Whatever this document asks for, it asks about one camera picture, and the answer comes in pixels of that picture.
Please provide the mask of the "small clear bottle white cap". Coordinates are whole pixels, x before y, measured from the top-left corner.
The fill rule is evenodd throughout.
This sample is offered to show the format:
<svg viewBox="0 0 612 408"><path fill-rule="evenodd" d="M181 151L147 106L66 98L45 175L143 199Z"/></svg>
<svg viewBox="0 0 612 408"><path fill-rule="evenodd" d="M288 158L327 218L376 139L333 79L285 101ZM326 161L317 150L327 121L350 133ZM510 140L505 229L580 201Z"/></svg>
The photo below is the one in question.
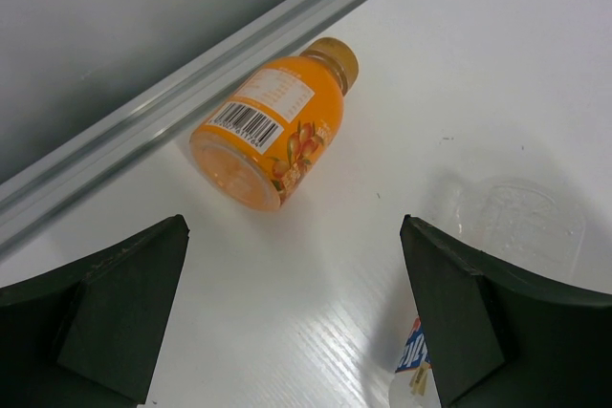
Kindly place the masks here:
<svg viewBox="0 0 612 408"><path fill-rule="evenodd" d="M451 237L559 282L575 270L585 232L578 202L542 185L494 177L444 178L421 218Z"/></svg>

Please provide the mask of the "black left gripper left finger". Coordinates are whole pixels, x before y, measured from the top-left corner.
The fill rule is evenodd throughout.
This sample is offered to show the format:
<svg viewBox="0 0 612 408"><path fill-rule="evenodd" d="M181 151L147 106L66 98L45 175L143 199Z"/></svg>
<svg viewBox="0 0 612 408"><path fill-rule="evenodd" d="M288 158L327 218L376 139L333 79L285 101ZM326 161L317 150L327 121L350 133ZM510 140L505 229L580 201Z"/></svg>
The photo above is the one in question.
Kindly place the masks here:
<svg viewBox="0 0 612 408"><path fill-rule="evenodd" d="M144 405L188 233L175 215L2 288L2 406Z"/></svg>

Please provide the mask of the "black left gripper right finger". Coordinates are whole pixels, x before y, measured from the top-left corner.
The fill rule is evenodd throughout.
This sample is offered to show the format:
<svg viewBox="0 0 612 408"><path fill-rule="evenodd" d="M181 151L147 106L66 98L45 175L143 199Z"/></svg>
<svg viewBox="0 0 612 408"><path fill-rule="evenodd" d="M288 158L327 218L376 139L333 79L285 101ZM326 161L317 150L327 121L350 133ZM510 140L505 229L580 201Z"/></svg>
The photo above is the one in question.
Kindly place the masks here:
<svg viewBox="0 0 612 408"><path fill-rule="evenodd" d="M608 407L611 297L407 215L404 260L444 407Z"/></svg>

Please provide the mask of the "orange juice bottle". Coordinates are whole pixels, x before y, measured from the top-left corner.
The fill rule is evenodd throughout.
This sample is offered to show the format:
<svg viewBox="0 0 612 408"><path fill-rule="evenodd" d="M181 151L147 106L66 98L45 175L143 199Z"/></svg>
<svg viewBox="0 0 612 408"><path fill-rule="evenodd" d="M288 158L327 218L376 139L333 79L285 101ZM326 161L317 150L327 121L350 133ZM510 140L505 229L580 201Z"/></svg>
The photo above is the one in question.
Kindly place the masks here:
<svg viewBox="0 0 612 408"><path fill-rule="evenodd" d="M332 37L263 64L192 132L195 162L238 203L276 211L334 140L358 74Z"/></svg>

